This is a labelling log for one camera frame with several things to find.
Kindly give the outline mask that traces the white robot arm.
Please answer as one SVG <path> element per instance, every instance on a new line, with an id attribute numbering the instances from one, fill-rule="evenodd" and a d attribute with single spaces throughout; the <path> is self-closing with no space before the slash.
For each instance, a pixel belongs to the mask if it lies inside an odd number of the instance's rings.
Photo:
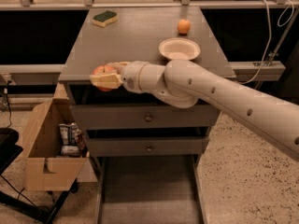
<path id="1" fill-rule="evenodd" d="M 219 77 L 191 61 L 109 63 L 91 74 L 90 81 L 101 89 L 149 93 L 177 108 L 203 100 L 289 157 L 299 157 L 299 105 Z"/>

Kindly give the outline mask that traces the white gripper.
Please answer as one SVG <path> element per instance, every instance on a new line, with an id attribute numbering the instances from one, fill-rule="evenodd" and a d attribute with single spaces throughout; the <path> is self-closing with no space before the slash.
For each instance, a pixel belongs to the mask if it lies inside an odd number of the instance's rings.
<path id="1" fill-rule="evenodd" d="M 90 81 L 94 86 L 117 89 L 123 83 L 126 90 L 134 93 L 157 94 L 165 91 L 165 67 L 162 65 L 140 61 L 115 62 L 107 65 L 115 69 L 118 74 L 90 75 Z"/>

